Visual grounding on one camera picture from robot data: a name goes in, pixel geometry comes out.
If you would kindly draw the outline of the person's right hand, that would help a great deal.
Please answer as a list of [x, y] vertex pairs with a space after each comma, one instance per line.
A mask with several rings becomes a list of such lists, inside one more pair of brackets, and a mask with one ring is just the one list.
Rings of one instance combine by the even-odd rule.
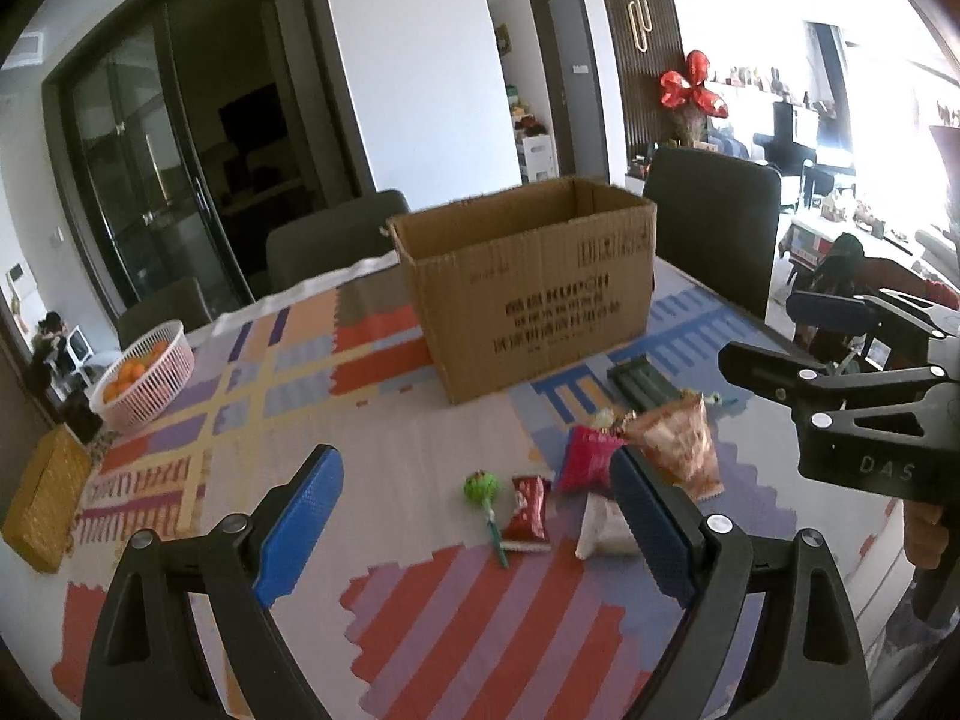
[[903, 504], [905, 527], [905, 554], [918, 569], [934, 571], [949, 543], [949, 530], [940, 519], [944, 509], [940, 505], [907, 500]]

